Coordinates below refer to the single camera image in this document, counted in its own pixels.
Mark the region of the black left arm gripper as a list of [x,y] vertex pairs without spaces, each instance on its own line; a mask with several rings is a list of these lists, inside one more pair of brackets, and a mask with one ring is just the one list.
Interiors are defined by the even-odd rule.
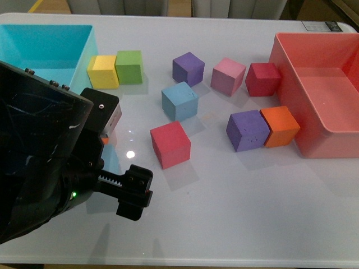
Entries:
[[80,134],[54,192],[57,205],[52,217],[86,202],[94,192],[100,192],[118,197],[116,215],[132,221],[141,218],[152,198],[150,186],[153,172],[131,165],[121,179],[120,175],[105,171],[102,159],[104,146],[101,135],[92,131]]

